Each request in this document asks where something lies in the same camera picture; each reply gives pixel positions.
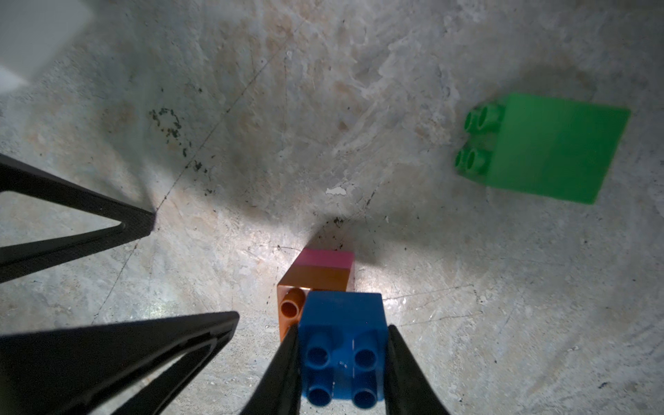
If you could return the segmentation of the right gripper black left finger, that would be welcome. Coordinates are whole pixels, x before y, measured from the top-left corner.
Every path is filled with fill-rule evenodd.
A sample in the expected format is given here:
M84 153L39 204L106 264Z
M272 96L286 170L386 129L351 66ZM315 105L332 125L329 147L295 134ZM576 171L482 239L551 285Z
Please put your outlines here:
M300 344L298 327L293 325L289 328L252 397L240 413L298 415L301 396Z

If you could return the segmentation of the orange lego brick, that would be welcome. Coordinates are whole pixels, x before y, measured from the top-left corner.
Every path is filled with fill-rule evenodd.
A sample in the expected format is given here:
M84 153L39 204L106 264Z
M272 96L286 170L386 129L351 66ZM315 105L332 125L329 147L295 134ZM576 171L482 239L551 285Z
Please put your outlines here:
M353 292L354 266L335 268L294 265L277 284L279 337L283 342L292 326L297 326L311 292Z

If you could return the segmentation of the magenta lego brick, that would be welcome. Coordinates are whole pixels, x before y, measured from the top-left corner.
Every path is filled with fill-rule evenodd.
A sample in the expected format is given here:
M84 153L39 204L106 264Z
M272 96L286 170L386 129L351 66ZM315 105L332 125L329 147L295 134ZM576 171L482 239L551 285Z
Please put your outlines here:
M296 266L317 266L327 268L339 268L349 273L346 291L354 291L354 260L353 252L304 248L294 261Z

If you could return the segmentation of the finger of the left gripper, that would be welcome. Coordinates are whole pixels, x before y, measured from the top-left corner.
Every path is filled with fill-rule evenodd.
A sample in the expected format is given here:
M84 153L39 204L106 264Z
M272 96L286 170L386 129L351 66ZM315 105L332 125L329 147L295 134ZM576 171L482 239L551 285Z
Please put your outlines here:
M5 155L1 156L1 190L119 223L93 232L3 247L2 283L140 240L152 233L157 218L154 212L87 190Z
M3 414L88 414L160 368L118 414L159 414L231 341L236 311L1 338Z

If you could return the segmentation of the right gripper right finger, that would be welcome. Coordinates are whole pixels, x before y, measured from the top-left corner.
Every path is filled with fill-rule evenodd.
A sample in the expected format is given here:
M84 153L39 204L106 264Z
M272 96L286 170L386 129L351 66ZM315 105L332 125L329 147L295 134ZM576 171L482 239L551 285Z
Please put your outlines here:
M450 415L393 324L388 326L384 401L387 415Z

